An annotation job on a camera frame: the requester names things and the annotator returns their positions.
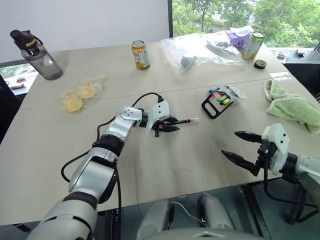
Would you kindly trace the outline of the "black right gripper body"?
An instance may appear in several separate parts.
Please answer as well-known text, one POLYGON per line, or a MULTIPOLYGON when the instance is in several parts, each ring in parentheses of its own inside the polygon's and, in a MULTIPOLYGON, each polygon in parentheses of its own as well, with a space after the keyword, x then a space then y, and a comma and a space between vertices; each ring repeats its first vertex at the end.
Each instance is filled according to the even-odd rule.
POLYGON ((268 171, 270 162, 277 151, 277 147, 273 142, 263 142, 257 150, 257 160, 251 173, 256 177, 260 171, 268 171))

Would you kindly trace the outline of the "black pen with pink cap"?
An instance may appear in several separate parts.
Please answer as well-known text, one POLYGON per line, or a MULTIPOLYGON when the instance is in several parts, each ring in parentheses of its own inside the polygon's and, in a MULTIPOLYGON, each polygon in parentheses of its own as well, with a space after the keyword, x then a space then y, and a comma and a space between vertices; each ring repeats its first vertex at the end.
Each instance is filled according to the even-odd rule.
POLYGON ((173 123, 164 123, 163 126, 173 126, 173 125, 180 125, 180 124, 188 124, 188 123, 195 123, 199 120, 199 118, 189 118, 184 120, 177 120, 173 123))

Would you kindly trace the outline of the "black pen holder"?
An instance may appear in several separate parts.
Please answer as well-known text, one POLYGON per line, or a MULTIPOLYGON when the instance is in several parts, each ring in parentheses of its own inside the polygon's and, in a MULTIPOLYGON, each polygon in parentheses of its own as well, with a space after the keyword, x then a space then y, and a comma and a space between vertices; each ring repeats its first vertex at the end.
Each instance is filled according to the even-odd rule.
POLYGON ((207 114, 207 116, 215 120, 218 118, 222 113, 224 113, 229 107, 233 105, 233 102, 230 100, 230 102, 226 105, 220 105, 219 102, 217 102, 217 99, 231 99, 230 96, 228 96, 225 92, 219 92, 221 97, 215 98, 212 97, 212 94, 208 93, 208 96, 206 99, 201 103, 202 110, 207 114))

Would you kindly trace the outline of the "clear plastic marker wrapper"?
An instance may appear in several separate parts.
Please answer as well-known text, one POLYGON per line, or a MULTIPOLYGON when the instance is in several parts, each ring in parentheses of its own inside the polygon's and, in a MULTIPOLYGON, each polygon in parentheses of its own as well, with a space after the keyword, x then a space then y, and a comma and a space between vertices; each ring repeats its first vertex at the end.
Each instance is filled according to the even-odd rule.
POLYGON ((233 106, 242 105, 247 99, 247 96, 242 91, 233 86, 219 85, 217 87, 217 90, 220 93, 226 93, 230 97, 230 100, 233 102, 233 106))

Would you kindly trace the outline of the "grey rounded robot leg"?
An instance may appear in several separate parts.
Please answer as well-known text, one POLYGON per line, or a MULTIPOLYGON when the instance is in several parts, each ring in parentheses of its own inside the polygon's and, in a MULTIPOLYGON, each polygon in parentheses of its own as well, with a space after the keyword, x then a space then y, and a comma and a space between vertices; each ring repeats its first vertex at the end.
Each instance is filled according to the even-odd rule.
POLYGON ((156 201, 146 212, 136 233, 136 240, 145 240, 169 226, 169 201, 167 199, 156 201))
POLYGON ((220 200, 212 195, 203 195, 197 200, 200 220, 209 228, 236 230, 235 224, 220 200))

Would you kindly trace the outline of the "dark grey object in bag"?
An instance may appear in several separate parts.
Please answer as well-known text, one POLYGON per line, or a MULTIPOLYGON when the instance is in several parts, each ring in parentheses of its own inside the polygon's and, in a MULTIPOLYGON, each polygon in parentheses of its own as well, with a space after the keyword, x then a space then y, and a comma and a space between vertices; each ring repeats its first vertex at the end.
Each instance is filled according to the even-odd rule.
POLYGON ((197 66, 198 57, 195 55, 193 57, 190 56, 183 56, 181 58, 181 71, 185 72, 187 69, 194 68, 197 66))

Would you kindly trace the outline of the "large clear plastic bag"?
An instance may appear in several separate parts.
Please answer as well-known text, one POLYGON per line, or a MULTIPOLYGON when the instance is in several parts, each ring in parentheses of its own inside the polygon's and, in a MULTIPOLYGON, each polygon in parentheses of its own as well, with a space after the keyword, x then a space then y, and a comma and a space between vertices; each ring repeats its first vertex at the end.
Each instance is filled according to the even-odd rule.
POLYGON ((182 75, 206 63, 226 66, 240 66, 243 63, 241 53, 231 44, 225 31, 191 33, 163 39, 160 44, 169 66, 176 75, 182 75), (181 59, 183 56, 197 56, 196 67, 182 72, 181 59))

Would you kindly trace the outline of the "yellow puffed snack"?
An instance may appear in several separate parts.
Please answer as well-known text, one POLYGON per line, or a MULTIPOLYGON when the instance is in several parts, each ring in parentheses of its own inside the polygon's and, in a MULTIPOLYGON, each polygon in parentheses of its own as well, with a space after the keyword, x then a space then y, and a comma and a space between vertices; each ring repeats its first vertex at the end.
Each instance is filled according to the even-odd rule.
POLYGON ((68 113, 75 113, 84 107, 81 98, 77 96, 69 96, 63 100, 63 110, 68 113))
POLYGON ((76 91, 77 95, 82 99, 91 99, 97 93, 97 88, 91 82, 84 82, 76 91))

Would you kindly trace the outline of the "clear bag of yellow snacks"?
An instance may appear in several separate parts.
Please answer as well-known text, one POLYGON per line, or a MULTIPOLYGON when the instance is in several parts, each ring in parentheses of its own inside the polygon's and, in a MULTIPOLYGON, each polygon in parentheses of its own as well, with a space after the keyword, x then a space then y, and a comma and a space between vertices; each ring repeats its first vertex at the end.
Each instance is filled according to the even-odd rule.
POLYGON ((65 113, 79 113, 102 97, 107 79, 103 74, 77 81, 55 99, 54 103, 65 113))

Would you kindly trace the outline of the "black chair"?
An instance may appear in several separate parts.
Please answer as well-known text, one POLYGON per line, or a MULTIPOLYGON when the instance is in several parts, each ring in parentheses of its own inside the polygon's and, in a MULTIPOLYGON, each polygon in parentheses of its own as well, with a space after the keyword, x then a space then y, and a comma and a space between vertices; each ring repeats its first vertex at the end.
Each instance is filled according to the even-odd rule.
POLYGON ((0 144, 2 143, 22 100, 16 97, 0 75, 0 144))
POLYGON ((293 48, 286 54, 283 65, 320 103, 320 42, 315 48, 293 48))

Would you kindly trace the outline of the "green drink can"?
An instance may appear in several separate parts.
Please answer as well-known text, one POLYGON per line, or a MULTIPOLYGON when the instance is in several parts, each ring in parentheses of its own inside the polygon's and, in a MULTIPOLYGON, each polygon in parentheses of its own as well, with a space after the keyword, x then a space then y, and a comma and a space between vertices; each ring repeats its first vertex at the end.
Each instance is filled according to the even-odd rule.
POLYGON ((253 32, 247 44, 244 47, 242 57, 245 60, 253 60, 258 54, 258 51, 264 41, 264 38, 265 35, 263 33, 257 31, 253 32))

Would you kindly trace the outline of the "purple snack packet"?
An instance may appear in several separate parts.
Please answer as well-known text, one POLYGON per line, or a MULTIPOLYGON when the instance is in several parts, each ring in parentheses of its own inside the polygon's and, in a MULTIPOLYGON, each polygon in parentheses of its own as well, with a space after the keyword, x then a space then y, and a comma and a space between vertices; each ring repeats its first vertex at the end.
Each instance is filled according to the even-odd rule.
POLYGON ((230 43, 238 50, 243 50, 248 43, 254 29, 250 25, 240 28, 231 27, 226 31, 230 43))

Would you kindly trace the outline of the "grey translucent water bottle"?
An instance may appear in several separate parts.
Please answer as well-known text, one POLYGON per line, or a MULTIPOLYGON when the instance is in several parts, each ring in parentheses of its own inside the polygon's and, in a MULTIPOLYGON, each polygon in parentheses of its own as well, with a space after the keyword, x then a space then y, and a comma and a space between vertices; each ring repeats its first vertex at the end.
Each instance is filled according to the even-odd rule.
POLYGON ((12 30, 9 34, 20 49, 22 57, 46 80, 52 81, 63 75, 62 68, 45 48, 43 42, 30 30, 12 30))

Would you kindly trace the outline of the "black table leg frame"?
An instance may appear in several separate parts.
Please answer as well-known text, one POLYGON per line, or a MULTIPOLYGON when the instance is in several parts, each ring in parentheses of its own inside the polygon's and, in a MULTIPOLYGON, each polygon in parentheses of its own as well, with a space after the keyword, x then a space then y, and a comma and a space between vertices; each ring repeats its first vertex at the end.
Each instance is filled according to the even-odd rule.
POLYGON ((244 198, 247 202, 248 208, 252 215, 256 230, 260 237, 268 240, 272 240, 271 234, 269 232, 268 226, 260 209, 258 200, 254 193, 253 187, 250 184, 244 184, 239 186, 243 192, 244 198))

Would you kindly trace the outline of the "black window frame post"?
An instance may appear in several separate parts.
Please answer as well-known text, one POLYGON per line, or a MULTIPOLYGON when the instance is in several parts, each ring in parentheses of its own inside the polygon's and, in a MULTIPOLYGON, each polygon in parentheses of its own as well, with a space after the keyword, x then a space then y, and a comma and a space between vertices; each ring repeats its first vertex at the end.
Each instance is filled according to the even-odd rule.
POLYGON ((169 37, 174 37, 173 31, 173 0, 167 0, 167 9, 168 9, 168 28, 169 28, 169 37))

